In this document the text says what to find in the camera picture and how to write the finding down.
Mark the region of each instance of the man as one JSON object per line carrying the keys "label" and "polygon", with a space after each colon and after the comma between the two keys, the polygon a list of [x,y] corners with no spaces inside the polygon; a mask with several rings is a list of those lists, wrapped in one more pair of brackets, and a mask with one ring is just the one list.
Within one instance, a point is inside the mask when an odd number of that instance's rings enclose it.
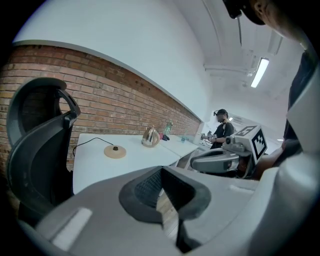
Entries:
{"label": "man", "polygon": [[212,143],[212,147],[210,148],[211,150],[221,148],[222,144],[226,141],[226,137],[234,133],[234,127],[230,123],[229,114],[225,109],[218,110],[215,112],[215,115],[217,121],[220,123],[213,134],[216,135],[216,138],[207,136],[204,137]]}
{"label": "man", "polygon": [[[316,67],[316,57],[304,45],[304,34],[295,26],[295,22],[284,15],[283,10],[292,7],[290,2],[282,0],[242,0],[240,9],[249,20],[257,25],[267,25],[283,37],[295,40],[301,44],[305,52],[302,54],[299,70],[292,82],[289,93],[288,110],[295,103],[301,92],[306,87]],[[297,136],[291,125],[286,121],[283,143],[281,148],[270,155],[265,155],[256,166],[255,178],[260,179],[263,172],[271,167],[278,166],[286,158],[301,152]]]}

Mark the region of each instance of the black cable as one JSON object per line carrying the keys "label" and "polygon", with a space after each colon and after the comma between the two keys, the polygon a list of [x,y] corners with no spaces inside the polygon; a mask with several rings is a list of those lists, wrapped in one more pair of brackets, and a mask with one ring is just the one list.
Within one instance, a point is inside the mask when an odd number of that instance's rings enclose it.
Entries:
{"label": "black cable", "polygon": [[75,149],[76,149],[77,147],[79,147],[79,146],[81,146],[81,145],[83,145],[83,144],[86,144],[86,143],[88,143],[88,142],[90,142],[90,141],[92,141],[92,140],[94,140],[94,139],[102,140],[102,141],[104,141],[104,142],[106,142],[106,143],[109,143],[109,144],[111,144],[111,145],[113,146],[112,143],[110,143],[110,142],[108,142],[108,141],[106,141],[106,140],[104,140],[104,139],[102,139],[102,138],[95,137],[95,138],[92,138],[92,139],[88,140],[87,142],[84,142],[84,143],[81,143],[81,144],[79,144],[79,145],[76,145],[76,146],[73,148],[73,150],[72,150],[73,156],[74,156],[74,157],[76,156],[76,155],[75,155]]}
{"label": "black cable", "polygon": [[212,145],[208,145],[208,143],[206,142],[206,139],[204,139],[204,142],[207,146],[209,146],[210,148],[212,147]]}

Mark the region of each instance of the office chair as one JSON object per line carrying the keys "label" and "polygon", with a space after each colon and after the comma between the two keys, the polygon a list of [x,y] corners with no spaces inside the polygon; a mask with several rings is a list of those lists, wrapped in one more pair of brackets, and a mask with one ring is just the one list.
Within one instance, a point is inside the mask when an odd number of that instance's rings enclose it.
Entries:
{"label": "office chair", "polygon": [[[73,194],[66,162],[80,109],[66,87],[56,78],[36,78],[17,90],[9,106],[7,180],[20,200],[19,219],[32,226]],[[60,98],[70,106],[64,114]]]}

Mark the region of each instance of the white desk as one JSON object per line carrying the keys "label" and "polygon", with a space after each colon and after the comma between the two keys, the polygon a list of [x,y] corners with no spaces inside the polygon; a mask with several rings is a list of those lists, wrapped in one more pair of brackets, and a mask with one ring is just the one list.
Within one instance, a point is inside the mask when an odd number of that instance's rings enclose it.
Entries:
{"label": "white desk", "polygon": [[177,154],[180,159],[180,162],[177,161],[174,166],[178,166],[184,169],[188,169],[190,165],[190,159],[193,157],[195,150],[199,147],[188,140],[185,140],[182,143],[181,138],[176,135],[170,135],[170,140],[161,140],[159,144],[170,150],[171,152]]}
{"label": "white desk", "polygon": [[94,139],[76,148],[73,165],[73,193],[106,179],[153,166],[169,166],[180,157],[160,143],[156,147],[141,144],[142,135],[113,135],[82,133],[78,145],[95,137],[126,149],[126,156],[112,159],[104,154],[110,144]]}
{"label": "white desk", "polygon": [[176,135],[170,135],[169,138],[170,140],[168,141],[162,139],[160,141],[160,144],[173,153],[177,154],[180,158],[183,158],[184,156],[190,154],[199,147],[198,145],[195,145],[188,140],[185,140],[184,143],[182,143],[181,138]]}

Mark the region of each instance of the fluorescent light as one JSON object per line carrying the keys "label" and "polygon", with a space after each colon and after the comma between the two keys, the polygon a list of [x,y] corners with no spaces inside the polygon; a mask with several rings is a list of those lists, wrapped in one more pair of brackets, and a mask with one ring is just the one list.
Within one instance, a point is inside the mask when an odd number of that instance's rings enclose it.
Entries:
{"label": "fluorescent light", "polygon": [[256,88],[256,87],[257,87],[257,85],[259,84],[262,76],[263,76],[264,73],[266,72],[266,69],[267,69],[267,67],[268,67],[268,64],[269,64],[269,60],[268,60],[268,59],[262,58],[262,59],[260,60],[259,67],[258,67],[258,70],[257,70],[257,72],[256,72],[256,74],[255,74],[255,77],[254,77],[253,81],[252,81],[251,87],[253,87],[253,88]]}

